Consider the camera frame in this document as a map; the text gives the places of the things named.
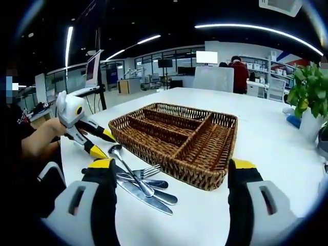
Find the green leaves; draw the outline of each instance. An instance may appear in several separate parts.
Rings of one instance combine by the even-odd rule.
[[[307,108],[315,118],[328,116],[328,76],[316,66],[300,67],[295,70],[296,85],[290,91],[287,101],[296,106],[295,116],[301,117]]]

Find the woven cutlery tray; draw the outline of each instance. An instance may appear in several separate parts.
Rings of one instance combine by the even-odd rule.
[[[109,122],[117,142],[202,190],[218,188],[235,147],[234,115],[155,103]]]

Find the white flower pot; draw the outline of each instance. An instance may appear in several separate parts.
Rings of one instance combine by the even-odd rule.
[[[299,128],[301,134],[310,142],[315,142],[319,130],[324,123],[324,118],[321,115],[318,115],[317,118],[311,113],[311,109],[307,108],[302,115],[301,126]]]

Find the floor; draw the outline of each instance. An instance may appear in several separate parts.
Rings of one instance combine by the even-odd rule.
[[[119,104],[123,104],[127,101],[131,101],[153,93],[156,93],[156,90],[140,91],[138,93],[134,93],[131,95],[122,95],[118,93],[118,90],[112,90],[112,91],[106,91],[104,95],[105,95],[106,106],[107,108],[110,108]],[[92,94],[84,98],[86,99],[86,106],[85,106],[86,115],[91,115],[94,112],[97,113],[99,111],[102,111],[99,94]]]

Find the black ceiling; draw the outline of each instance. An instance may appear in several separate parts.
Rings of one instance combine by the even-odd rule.
[[[212,23],[243,23],[265,26],[292,34],[323,50],[310,18],[303,8],[296,17],[261,9],[258,1],[191,1],[191,0],[12,0],[14,14],[8,21],[12,34],[33,4],[44,2],[16,42],[11,42],[10,64],[18,69],[22,84],[33,83],[34,75],[65,66],[67,30],[74,26],[70,65],[86,62],[86,52],[95,48],[95,32],[101,25],[102,59],[160,34],[161,38],[135,46],[115,58],[136,57],[163,49],[204,44],[205,40],[238,42],[268,46],[318,60],[319,55],[306,46],[280,35],[252,29],[212,28],[195,29],[195,25]],[[328,4],[316,4],[328,26]]]

